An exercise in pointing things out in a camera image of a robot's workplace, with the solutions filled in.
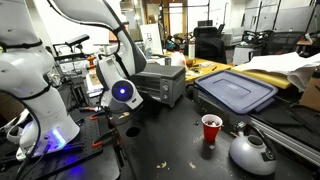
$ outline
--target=bottle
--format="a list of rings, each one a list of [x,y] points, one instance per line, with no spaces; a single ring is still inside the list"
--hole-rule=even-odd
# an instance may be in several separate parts
[[[147,59],[151,59],[152,56],[152,39],[149,40],[149,42],[147,42],[145,44],[145,56]]]
[[[189,41],[189,52],[188,52],[188,56],[189,56],[189,60],[194,60],[195,58],[195,37],[191,38]]]

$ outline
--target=silver toaster oven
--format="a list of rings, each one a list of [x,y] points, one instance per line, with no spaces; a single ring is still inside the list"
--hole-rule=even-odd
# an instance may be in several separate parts
[[[144,99],[152,98],[173,107],[185,91],[185,74],[185,68],[181,66],[147,64],[142,72],[132,75],[130,80]]]

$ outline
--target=paper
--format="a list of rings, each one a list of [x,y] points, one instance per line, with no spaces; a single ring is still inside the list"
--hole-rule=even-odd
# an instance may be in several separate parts
[[[102,93],[102,90],[98,92],[89,93],[88,95],[90,98],[92,98],[92,97],[100,96],[101,93]]]
[[[164,58],[159,58],[159,59],[147,59],[147,63],[148,64],[154,64],[154,63],[158,63],[160,65],[165,65],[164,63]]]
[[[319,65],[320,53],[303,58],[293,52],[282,55],[255,56],[243,70],[264,70],[284,74],[300,91],[304,91],[312,72]]]
[[[91,81],[90,75],[91,74],[86,75],[86,82],[87,82],[87,87],[88,87],[87,93],[90,94],[90,93],[94,93],[94,92],[101,92],[101,90],[103,89],[102,84],[94,85],[94,83]]]
[[[202,74],[202,71],[199,71],[198,73],[192,71],[192,70],[187,70],[186,76],[194,76],[194,77],[199,77]]]

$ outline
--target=kettle handle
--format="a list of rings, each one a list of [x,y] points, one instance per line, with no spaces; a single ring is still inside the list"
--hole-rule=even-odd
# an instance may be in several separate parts
[[[278,159],[279,154],[278,154],[276,148],[274,147],[274,145],[272,144],[271,140],[268,138],[268,136],[262,130],[258,129],[257,126],[255,126],[252,123],[244,123],[244,122],[238,123],[238,125],[240,125],[240,126],[243,126],[243,124],[246,125],[246,128],[244,129],[244,132],[243,132],[244,135],[248,135],[250,130],[252,130],[262,139],[264,144],[267,146],[265,153],[262,154],[263,159],[265,161],[272,161],[272,160]]]

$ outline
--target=cardboard box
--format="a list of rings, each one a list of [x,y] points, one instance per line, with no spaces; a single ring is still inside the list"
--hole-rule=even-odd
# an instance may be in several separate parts
[[[13,118],[19,116],[23,110],[24,106],[18,100],[6,93],[0,92],[0,114],[2,120],[4,118],[7,122],[11,121]]]
[[[299,104],[320,111],[320,70],[312,74]]]

